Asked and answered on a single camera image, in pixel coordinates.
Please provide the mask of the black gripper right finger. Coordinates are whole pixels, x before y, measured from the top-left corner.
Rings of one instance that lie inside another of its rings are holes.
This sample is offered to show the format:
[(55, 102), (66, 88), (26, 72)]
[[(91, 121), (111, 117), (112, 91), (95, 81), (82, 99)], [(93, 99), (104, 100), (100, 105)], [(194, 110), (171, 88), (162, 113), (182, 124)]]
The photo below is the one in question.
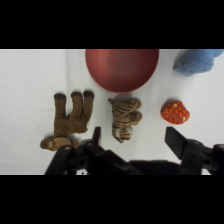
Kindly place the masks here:
[(185, 138), (174, 127), (167, 127), (165, 143), (181, 161), (180, 175), (201, 175), (207, 170), (211, 175), (224, 175), (224, 144), (209, 148), (194, 139)]

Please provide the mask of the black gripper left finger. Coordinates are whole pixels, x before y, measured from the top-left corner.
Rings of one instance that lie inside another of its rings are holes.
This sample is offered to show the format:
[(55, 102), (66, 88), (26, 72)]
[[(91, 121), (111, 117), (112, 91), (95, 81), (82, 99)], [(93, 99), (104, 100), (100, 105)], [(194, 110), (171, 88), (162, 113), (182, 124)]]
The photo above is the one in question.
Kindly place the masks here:
[(85, 169), (90, 175), (104, 173), (100, 157), (105, 153), (101, 146), (101, 128), (96, 127), (90, 139), (83, 140), (77, 148), (61, 146), (53, 156), (46, 175), (76, 175)]

